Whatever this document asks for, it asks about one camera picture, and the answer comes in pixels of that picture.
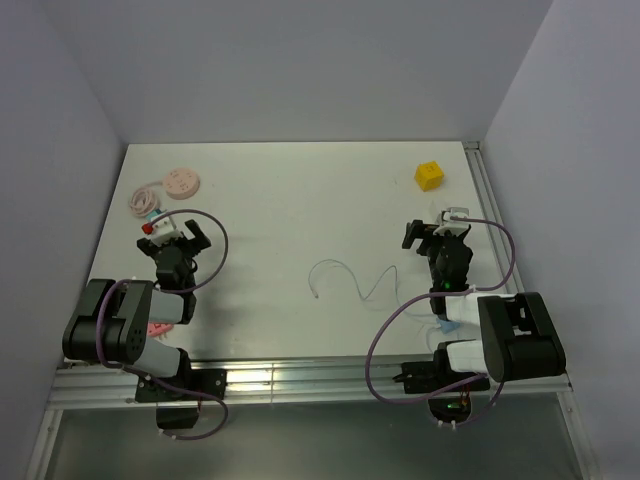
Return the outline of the yellow cube power adapter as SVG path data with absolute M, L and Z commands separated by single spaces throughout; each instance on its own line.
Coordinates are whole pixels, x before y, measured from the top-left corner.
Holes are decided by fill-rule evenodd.
M 444 180 L 444 172 L 436 161 L 417 166 L 414 180 L 423 192 L 438 188 Z

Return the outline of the light blue charger plug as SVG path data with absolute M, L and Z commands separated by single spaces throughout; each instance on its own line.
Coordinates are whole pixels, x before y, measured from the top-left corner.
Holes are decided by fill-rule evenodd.
M 441 318 L 437 318 L 437 324 L 440 328 L 440 331 L 445 335 L 455 332 L 462 326 L 460 322 Z

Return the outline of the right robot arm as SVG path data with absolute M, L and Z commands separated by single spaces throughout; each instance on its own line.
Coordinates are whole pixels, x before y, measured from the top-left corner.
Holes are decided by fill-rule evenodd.
M 407 224 L 404 249 L 419 241 L 416 253 L 428 260 L 432 278 L 429 303 L 444 325 L 458 323 L 480 330 L 476 340 L 440 343 L 432 358 L 402 365 L 398 381 L 416 380 L 421 392 L 452 390 L 480 374 L 476 390 L 498 383 L 560 376 L 566 354 L 542 296 L 537 292 L 498 294 L 467 282 L 473 252 L 465 244 L 467 221 Z

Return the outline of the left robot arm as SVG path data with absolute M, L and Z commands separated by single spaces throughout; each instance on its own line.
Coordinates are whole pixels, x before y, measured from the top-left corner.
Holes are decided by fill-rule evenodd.
M 195 375 L 186 351 L 148 334 L 151 323 L 187 325 L 193 318 L 195 257 L 211 241 L 196 221 L 188 220 L 185 226 L 191 238 L 173 230 L 158 244 L 147 238 L 137 242 L 155 263 L 154 281 L 92 279 L 87 283 L 62 337 L 66 358 L 156 377 L 159 388 L 172 399 L 191 394 Z

